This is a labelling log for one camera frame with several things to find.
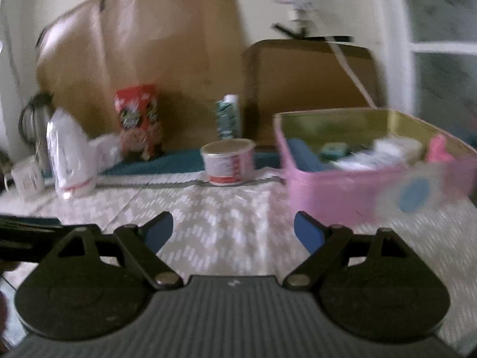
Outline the blue glasses case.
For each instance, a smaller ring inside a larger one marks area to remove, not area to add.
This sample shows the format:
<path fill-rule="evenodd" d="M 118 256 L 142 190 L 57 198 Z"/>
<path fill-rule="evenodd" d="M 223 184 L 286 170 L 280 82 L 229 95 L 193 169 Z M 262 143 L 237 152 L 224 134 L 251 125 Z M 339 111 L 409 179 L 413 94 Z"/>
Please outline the blue glasses case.
<path fill-rule="evenodd" d="M 290 138 L 287 140 L 287 146 L 297 169 L 300 171 L 320 172 L 327 170 L 327 166 L 320 161 L 318 156 L 303 140 L 298 138 Z"/>

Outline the small teal tissue packet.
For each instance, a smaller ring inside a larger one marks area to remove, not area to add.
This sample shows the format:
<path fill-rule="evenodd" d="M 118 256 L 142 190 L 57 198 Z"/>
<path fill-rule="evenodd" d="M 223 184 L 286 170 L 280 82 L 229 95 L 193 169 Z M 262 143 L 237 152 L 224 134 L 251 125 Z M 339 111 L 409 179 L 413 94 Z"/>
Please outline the small teal tissue packet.
<path fill-rule="evenodd" d="M 325 161 L 335 161 L 349 154 L 349 145 L 344 142 L 328 142 L 323 145 L 319 156 Z"/>

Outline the white tissue pack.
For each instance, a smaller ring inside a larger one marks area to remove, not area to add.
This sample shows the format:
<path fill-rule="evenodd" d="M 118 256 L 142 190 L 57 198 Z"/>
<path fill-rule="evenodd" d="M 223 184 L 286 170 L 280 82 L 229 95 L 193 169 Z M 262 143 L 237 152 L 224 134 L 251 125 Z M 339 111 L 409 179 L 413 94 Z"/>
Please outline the white tissue pack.
<path fill-rule="evenodd" d="M 417 163 L 423 152 L 424 146 L 418 140 L 391 136 L 375 139 L 370 149 L 340 158 L 332 165 L 341 171 L 375 171 Z"/>

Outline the pink fluffy sock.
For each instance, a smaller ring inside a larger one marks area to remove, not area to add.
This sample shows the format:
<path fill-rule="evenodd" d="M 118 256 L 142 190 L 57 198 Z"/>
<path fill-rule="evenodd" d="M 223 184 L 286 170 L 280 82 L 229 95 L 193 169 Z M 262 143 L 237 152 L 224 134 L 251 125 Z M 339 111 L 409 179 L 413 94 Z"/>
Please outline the pink fluffy sock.
<path fill-rule="evenodd" d="M 427 163 L 450 163 L 455 160 L 455 157 L 446 150 L 447 139 L 443 134 L 435 135 L 428 144 L 428 149 L 425 155 Z"/>

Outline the patterned beige tablecloth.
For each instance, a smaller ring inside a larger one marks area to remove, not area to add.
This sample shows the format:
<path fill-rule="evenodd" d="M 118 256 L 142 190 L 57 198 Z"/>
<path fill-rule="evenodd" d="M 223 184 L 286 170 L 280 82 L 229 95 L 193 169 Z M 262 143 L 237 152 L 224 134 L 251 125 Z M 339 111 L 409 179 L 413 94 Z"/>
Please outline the patterned beige tablecloth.
<path fill-rule="evenodd" d="M 65 225 L 96 224 L 105 233 L 141 225 L 170 212 L 174 232 L 159 257 L 184 278 L 200 275 L 286 276 L 306 250 L 293 232 L 288 193 L 278 173 L 260 171 L 244 185 L 218 188 L 202 173 L 103 176 L 88 195 L 61 200 L 53 187 L 25 200 L 16 190 L 1 194 L 1 211 L 55 217 Z M 378 218 L 355 226 L 398 233 L 446 284 L 451 307 L 439 335 L 461 352 L 476 343 L 476 208 L 460 200 L 439 209 Z"/>

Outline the pink gold tin box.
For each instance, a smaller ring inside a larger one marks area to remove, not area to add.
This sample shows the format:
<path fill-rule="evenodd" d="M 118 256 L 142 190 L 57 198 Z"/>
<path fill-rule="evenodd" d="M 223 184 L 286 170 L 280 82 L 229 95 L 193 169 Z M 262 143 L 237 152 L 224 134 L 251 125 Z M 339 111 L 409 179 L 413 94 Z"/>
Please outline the pink gold tin box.
<path fill-rule="evenodd" d="M 405 217 L 457 203 L 476 190 L 476 150 L 401 112 L 372 108 L 282 112 L 274 116 L 274 129 L 292 212 L 304 211 L 326 225 Z M 438 135 L 445 137 L 445 152 L 452 161 L 420 159 L 414 165 L 371 171 L 302 171 L 288 147 L 293 138 L 318 151 L 330 142 L 369 146 L 385 137 L 413 138 L 427 147 Z"/>

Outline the white enamel mug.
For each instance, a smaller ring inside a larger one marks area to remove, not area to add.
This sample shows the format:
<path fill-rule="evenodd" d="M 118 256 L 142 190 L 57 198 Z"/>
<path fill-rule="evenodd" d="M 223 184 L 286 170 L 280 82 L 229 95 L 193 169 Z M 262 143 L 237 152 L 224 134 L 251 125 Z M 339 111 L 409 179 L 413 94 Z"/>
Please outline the white enamel mug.
<path fill-rule="evenodd" d="M 4 186 L 9 191 L 9 183 L 15 185 L 20 197 L 25 200 L 41 195 L 45 190 L 44 177 L 35 156 L 16 163 L 4 174 Z"/>

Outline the teal mat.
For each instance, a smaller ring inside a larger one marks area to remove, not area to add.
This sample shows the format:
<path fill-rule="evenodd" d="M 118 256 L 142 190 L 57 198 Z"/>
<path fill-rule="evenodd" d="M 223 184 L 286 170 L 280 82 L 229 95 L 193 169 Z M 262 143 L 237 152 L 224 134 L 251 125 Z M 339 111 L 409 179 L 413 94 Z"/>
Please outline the teal mat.
<path fill-rule="evenodd" d="M 281 168 L 280 156 L 277 152 L 254 152 L 253 164 L 255 169 L 270 167 Z M 174 173 L 198 172 L 205 169 L 205 164 L 199 149 L 170 151 L 160 158 L 148 162 L 126 162 L 108 168 L 101 175 L 131 176 L 131 175 L 163 175 Z"/>

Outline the Doraemon cups in plastic bag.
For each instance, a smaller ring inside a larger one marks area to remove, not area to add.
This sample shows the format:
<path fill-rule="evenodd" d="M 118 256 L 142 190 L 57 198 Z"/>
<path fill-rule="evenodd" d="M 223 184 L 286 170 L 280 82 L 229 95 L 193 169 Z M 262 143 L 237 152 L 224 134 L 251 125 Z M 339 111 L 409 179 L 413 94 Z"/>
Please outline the Doraemon cups in plastic bag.
<path fill-rule="evenodd" d="M 61 107 L 47 124 L 46 138 L 55 189 L 64 200 L 92 192 L 99 174 L 123 160 L 119 135 L 109 133 L 91 139 Z"/>

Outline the round food can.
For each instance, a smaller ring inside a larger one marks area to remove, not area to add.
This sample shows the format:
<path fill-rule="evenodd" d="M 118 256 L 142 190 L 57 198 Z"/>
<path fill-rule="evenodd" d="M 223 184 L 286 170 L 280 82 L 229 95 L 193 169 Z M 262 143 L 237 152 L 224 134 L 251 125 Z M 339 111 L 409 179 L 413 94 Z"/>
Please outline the round food can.
<path fill-rule="evenodd" d="M 230 186 L 252 180 L 255 172 L 255 143 L 245 138 L 210 142 L 201 147 L 208 181 L 216 186 Z"/>

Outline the steel thermos jug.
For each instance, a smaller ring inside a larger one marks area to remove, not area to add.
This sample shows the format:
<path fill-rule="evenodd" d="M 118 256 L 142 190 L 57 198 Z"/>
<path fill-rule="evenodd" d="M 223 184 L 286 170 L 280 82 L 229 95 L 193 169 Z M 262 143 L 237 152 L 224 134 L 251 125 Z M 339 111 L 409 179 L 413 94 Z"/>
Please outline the steel thermos jug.
<path fill-rule="evenodd" d="M 34 149 L 36 160 L 44 174 L 51 173 L 47 126 L 54 112 L 52 95 L 41 91 L 32 96 L 18 119 L 19 135 L 25 144 Z"/>

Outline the red snack box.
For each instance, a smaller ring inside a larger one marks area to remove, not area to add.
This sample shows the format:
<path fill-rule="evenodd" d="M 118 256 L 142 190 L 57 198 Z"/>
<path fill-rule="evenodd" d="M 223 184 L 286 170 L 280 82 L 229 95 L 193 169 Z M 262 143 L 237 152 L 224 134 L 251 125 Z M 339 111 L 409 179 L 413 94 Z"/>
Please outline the red snack box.
<path fill-rule="evenodd" d="M 114 108 L 120 124 L 120 143 L 125 157 L 150 161 L 163 154 L 163 126 L 156 86 L 142 84 L 115 93 Z"/>

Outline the green drink carton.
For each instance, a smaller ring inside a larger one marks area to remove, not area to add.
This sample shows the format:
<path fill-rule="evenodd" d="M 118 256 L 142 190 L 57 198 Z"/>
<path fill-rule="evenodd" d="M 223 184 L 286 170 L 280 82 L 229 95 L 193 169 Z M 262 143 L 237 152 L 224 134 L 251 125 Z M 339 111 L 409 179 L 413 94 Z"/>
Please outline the green drink carton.
<path fill-rule="evenodd" d="M 215 116 L 220 139 L 240 138 L 242 136 L 239 96 L 228 94 L 215 103 Z"/>

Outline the brown woven chair mat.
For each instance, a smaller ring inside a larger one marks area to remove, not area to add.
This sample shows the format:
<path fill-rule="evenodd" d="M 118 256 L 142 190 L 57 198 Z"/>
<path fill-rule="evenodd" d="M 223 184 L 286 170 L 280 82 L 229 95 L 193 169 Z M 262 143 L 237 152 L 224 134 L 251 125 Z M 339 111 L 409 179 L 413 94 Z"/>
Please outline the brown woven chair mat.
<path fill-rule="evenodd" d="M 262 146 L 274 143 L 276 113 L 368 105 L 326 42 L 259 41 L 244 62 L 243 136 Z"/>

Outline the wooden board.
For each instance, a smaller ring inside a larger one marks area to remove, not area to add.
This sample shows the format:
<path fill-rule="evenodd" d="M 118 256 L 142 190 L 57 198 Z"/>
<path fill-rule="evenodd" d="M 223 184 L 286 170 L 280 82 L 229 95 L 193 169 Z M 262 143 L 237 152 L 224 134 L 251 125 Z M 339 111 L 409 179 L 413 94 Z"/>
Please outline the wooden board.
<path fill-rule="evenodd" d="M 91 137 L 118 131 L 117 91 L 152 84 L 165 148 L 199 148 L 243 90 L 244 50 L 234 0 L 88 0 L 46 29 L 36 76 Z"/>

